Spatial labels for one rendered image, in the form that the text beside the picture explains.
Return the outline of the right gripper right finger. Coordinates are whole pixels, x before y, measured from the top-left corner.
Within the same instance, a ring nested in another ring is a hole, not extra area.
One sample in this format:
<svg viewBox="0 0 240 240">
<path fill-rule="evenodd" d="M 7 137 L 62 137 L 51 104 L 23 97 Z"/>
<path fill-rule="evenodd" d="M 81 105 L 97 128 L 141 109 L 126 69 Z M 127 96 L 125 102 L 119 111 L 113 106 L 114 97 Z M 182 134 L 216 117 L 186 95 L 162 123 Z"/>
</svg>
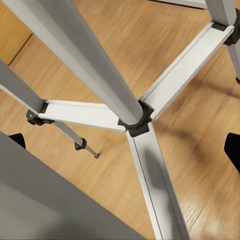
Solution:
<svg viewBox="0 0 240 240">
<path fill-rule="evenodd" d="M 229 133 L 227 135 L 224 151 L 240 173 L 240 135 Z"/>
</svg>

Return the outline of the camera tripod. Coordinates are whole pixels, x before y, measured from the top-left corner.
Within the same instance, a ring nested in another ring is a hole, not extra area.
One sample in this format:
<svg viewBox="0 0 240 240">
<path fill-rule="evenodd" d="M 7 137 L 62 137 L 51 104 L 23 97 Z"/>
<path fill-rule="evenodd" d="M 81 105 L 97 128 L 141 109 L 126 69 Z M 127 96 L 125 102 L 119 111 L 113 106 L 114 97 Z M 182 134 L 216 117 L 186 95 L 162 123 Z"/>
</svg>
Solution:
<svg viewBox="0 0 240 240">
<path fill-rule="evenodd" d="M 73 0 L 1 0 L 103 102 L 42 99 L 0 58 L 0 88 L 98 159 L 66 123 L 126 133 L 156 240 L 191 240 L 156 121 L 222 44 L 240 84 L 240 9 L 205 0 L 212 20 L 137 100 Z M 148 240 L 0 130 L 0 240 Z"/>
</svg>

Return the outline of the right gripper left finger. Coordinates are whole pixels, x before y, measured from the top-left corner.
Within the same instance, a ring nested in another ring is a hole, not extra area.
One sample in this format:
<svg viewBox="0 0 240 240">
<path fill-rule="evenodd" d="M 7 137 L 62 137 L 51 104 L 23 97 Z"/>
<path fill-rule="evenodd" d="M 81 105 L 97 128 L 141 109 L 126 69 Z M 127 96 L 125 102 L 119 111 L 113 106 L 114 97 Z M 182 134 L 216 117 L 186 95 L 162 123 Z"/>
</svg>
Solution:
<svg viewBox="0 0 240 240">
<path fill-rule="evenodd" d="M 26 149 L 25 140 L 22 133 L 9 135 L 9 137 Z"/>
</svg>

